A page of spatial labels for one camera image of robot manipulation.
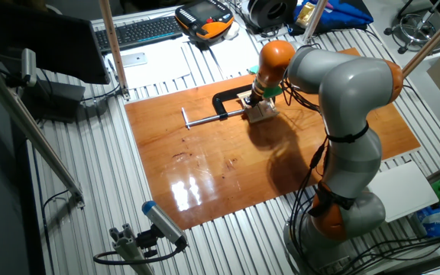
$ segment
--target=white paper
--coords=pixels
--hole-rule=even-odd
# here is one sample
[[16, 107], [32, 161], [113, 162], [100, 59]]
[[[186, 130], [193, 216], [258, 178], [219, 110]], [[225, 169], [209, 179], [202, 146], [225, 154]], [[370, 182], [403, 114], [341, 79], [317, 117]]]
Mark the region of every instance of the white paper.
[[224, 76], [238, 76], [238, 73], [259, 64], [259, 56], [246, 30], [240, 29], [233, 40], [224, 40], [212, 45], [212, 53]]
[[402, 218], [439, 201], [414, 162], [378, 173], [367, 188], [376, 194], [385, 206], [386, 222]]
[[[147, 63], [125, 68], [125, 77], [129, 89], [140, 88], [164, 80], [178, 79], [190, 74], [188, 63], [184, 57], [181, 46], [183, 43], [176, 40], [166, 40], [160, 43], [137, 47], [121, 51], [122, 56], [133, 53], [144, 53]], [[107, 55], [115, 65], [113, 56]]]

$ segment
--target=glossy wooden surface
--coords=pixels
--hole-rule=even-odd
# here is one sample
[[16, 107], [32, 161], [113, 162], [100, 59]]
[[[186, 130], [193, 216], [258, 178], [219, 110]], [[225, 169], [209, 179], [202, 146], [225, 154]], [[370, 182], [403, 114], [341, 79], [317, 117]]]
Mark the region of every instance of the glossy wooden surface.
[[[280, 114], [255, 125], [243, 116], [187, 130], [190, 121], [214, 115], [217, 92], [252, 83], [242, 76], [125, 106], [153, 199], [183, 229], [292, 192], [325, 138], [320, 115], [277, 97]], [[317, 102], [317, 95], [306, 98]], [[235, 100], [227, 111], [241, 108]], [[383, 158], [420, 146], [392, 105], [367, 118], [383, 145]], [[320, 175], [313, 173], [311, 184]]]

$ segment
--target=keyboard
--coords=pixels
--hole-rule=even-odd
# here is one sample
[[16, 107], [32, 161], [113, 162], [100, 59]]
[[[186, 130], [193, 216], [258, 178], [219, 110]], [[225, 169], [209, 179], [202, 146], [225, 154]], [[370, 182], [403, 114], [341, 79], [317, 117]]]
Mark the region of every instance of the keyboard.
[[[181, 37], [183, 31], [174, 16], [155, 18], [138, 23], [127, 24], [115, 29], [120, 50], [156, 43], [162, 40]], [[96, 31], [99, 49], [103, 54], [111, 53], [106, 31]]]

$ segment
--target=slotted aluminum surface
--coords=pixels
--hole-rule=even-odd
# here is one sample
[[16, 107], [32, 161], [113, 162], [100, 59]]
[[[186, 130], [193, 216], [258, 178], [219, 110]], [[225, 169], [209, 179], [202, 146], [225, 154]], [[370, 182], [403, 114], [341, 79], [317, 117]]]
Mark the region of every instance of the slotted aluminum surface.
[[[165, 11], [165, 15], [171, 15], [171, 11], [173, 9]], [[153, 12], [142, 14], [142, 17], [126, 15], [117, 18], [115, 23], [120, 26], [158, 15]], [[93, 23], [96, 31], [104, 29], [102, 22]], [[241, 29], [239, 35], [247, 34]], [[262, 39], [256, 36], [250, 38], [252, 44], [244, 47], [257, 53], [268, 42], [258, 42]], [[296, 41], [299, 38], [283, 35], [276, 39]], [[366, 57], [392, 60], [377, 39], [361, 31], [323, 34], [314, 41], [327, 50], [356, 47]], [[211, 51], [202, 52], [189, 43], [182, 43], [182, 50], [191, 71], [188, 76], [165, 79], [131, 90], [131, 99], [145, 99], [225, 79]], [[245, 68], [229, 78], [247, 73], [248, 68]], [[118, 85], [114, 79], [111, 84], [101, 86], [85, 84], [61, 74], [47, 72], [47, 75], [52, 81], [85, 86], [86, 98], [102, 95]], [[48, 204], [45, 215], [49, 223], [50, 246], [47, 246], [42, 213], [38, 210], [48, 274], [133, 274], [130, 267], [108, 267], [92, 261], [93, 254], [112, 251], [112, 240], [108, 235], [110, 228], [121, 229], [122, 224], [129, 223], [137, 233], [150, 227], [150, 222], [141, 213], [141, 206], [152, 197], [125, 113], [126, 103], [121, 96], [96, 102], [90, 100], [82, 104], [74, 123], [47, 121], [43, 126], [51, 146], [80, 182], [86, 203], [83, 209], [73, 207], [72, 203], [68, 203], [72, 201], [70, 196], [64, 194]], [[380, 171], [414, 161], [428, 176], [440, 168], [440, 123], [419, 94], [411, 89], [403, 90], [395, 106], [422, 148], [385, 161]], [[29, 145], [35, 203], [41, 205], [50, 196], [64, 191], [65, 187]], [[281, 196], [186, 230], [189, 240], [186, 253], [152, 264], [155, 273], [291, 274], [285, 258], [282, 230], [289, 218], [293, 199], [293, 194]], [[355, 238], [351, 244], [356, 252], [362, 252], [380, 241], [412, 236], [414, 232], [408, 218], [401, 218], [361, 238]], [[160, 240], [158, 250], [160, 255], [165, 255], [173, 247], [167, 241]]]

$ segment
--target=robotic arm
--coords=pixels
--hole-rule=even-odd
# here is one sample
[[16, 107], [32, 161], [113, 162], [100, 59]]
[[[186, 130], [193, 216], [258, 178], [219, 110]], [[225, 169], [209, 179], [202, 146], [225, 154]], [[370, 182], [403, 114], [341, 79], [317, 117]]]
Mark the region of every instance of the robotic arm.
[[[277, 43], [283, 44], [281, 49], [277, 45], [273, 50], [268, 43], [261, 53], [270, 50], [276, 54], [289, 44]], [[294, 234], [300, 234], [297, 238], [302, 240], [304, 251], [333, 248], [374, 230], [385, 219], [380, 199], [363, 191], [381, 163], [380, 139], [366, 117], [396, 99], [403, 86], [402, 72], [390, 61], [304, 47], [290, 57], [287, 75], [292, 85], [319, 95], [329, 142], [324, 176], [310, 215], [303, 220], [298, 215], [289, 222], [296, 224]]]

